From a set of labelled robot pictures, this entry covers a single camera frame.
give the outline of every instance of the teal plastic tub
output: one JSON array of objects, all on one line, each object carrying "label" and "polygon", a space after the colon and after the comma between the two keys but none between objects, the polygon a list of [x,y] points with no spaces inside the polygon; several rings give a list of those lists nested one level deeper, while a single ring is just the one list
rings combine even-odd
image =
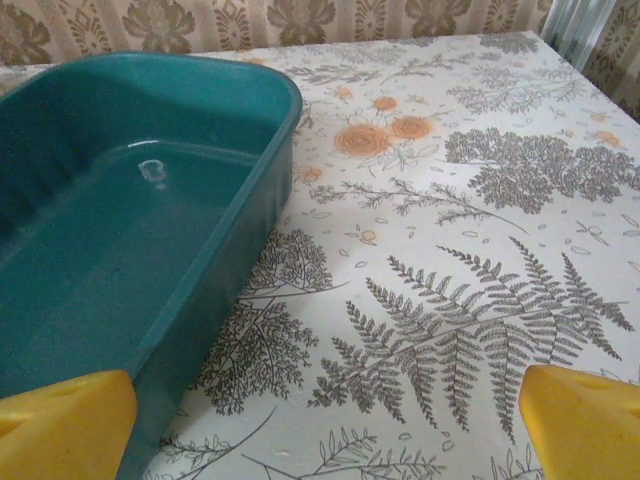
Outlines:
[{"label": "teal plastic tub", "polygon": [[301,107],[271,69],[150,53],[0,98],[0,397],[126,369],[139,478],[289,196]]}]

